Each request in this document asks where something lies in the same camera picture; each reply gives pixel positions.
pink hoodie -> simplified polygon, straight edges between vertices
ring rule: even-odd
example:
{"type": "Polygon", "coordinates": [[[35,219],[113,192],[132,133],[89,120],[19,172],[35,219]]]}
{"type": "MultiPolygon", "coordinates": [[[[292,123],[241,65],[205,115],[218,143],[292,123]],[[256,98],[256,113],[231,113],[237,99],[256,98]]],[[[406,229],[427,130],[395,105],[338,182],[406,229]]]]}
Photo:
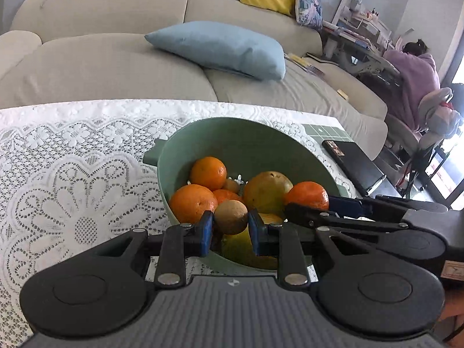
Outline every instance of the pink hoodie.
{"type": "Polygon", "coordinates": [[[388,113],[416,131],[419,128],[420,101],[430,92],[440,89],[435,60],[430,54],[417,57],[397,50],[388,50],[383,57],[391,62],[403,77],[403,95],[399,100],[395,96],[382,98],[388,106],[388,113]]]}

gray gripper base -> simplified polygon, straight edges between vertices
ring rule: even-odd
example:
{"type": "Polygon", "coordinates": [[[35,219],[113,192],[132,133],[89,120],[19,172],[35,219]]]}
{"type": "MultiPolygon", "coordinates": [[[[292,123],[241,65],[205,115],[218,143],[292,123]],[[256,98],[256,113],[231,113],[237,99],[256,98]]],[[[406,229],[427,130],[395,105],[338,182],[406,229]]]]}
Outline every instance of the gray gripper base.
{"type": "Polygon", "coordinates": [[[233,278],[196,276],[183,289],[162,291],[142,317],[108,336],[58,340],[38,333],[23,347],[443,347],[430,335],[403,342],[377,342],[352,336],[324,319],[305,293],[284,290],[271,277],[235,279],[239,284],[232,282],[233,278]]]}

blue floral pillow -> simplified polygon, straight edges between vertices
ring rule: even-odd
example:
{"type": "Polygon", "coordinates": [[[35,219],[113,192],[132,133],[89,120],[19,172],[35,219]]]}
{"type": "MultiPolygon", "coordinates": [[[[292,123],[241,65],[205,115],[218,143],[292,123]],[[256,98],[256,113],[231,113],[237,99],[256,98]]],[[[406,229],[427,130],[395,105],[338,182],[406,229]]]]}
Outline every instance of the blue floral pillow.
{"type": "Polygon", "coordinates": [[[321,0],[295,0],[296,22],[314,30],[322,30],[321,0]]]}

light blue pillow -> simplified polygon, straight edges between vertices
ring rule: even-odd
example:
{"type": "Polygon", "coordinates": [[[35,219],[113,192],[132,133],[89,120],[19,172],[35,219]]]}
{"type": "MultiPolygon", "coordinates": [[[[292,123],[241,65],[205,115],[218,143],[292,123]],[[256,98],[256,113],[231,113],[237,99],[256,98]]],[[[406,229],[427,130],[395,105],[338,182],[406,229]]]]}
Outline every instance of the light blue pillow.
{"type": "Polygon", "coordinates": [[[213,69],[239,72],[259,80],[282,80],[285,60],[274,39],[233,25],[196,21],[145,36],[160,50],[213,69]]]}

green cutting mat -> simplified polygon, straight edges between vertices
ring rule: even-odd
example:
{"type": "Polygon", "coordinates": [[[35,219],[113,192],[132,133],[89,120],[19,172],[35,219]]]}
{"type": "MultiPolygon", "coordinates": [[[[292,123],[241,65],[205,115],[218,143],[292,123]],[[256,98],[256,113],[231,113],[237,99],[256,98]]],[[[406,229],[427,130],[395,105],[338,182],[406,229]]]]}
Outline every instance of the green cutting mat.
{"type": "Polygon", "coordinates": [[[342,142],[352,142],[348,133],[337,127],[318,126],[315,124],[303,124],[306,133],[320,145],[324,140],[338,140],[342,142]]]}

